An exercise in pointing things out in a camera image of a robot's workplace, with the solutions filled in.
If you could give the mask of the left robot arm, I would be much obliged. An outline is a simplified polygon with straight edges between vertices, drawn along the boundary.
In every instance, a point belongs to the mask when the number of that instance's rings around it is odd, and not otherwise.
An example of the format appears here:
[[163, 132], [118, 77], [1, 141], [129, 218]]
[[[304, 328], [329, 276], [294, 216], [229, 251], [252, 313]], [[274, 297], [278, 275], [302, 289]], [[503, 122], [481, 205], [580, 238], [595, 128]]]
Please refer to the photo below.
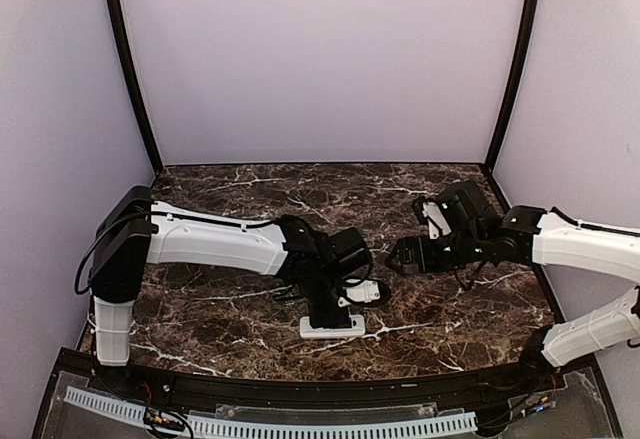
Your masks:
[[355, 228], [334, 235], [284, 215], [266, 221], [225, 218], [155, 201], [135, 186], [98, 227], [81, 259], [74, 291], [93, 299], [101, 376], [120, 395], [141, 386], [128, 363], [133, 306], [149, 264], [219, 266], [276, 277], [308, 305], [304, 338], [360, 336], [364, 320], [350, 306], [371, 306], [382, 288], [371, 280], [372, 258]]

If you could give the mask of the white remote control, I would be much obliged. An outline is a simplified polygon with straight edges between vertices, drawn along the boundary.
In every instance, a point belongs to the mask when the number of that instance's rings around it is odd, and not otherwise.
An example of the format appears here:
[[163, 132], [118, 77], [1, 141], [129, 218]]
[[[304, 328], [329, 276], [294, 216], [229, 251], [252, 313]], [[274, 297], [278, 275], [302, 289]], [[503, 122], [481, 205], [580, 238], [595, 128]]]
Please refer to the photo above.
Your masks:
[[349, 326], [336, 328], [314, 328], [310, 317], [303, 316], [299, 321], [300, 337], [309, 340], [350, 339], [362, 337], [366, 333], [366, 323], [363, 315], [350, 315]]

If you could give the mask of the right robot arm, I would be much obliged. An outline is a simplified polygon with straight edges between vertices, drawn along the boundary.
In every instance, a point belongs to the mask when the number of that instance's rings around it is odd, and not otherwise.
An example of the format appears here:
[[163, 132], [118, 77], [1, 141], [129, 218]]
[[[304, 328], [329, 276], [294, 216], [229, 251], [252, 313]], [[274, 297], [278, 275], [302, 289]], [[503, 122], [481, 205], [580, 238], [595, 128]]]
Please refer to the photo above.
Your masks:
[[[514, 206], [499, 214], [472, 180], [412, 203], [421, 236], [399, 239], [385, 264], [402, 276], [458, 273], [468, 264], [559, 265], [639, 281], [639, 232], [576, 220], [558, 208]], [[534, 331], [510, 383], [534, 391], [549, 370], [619, 343], [639, 345], [639, 290], [566, 323]]]

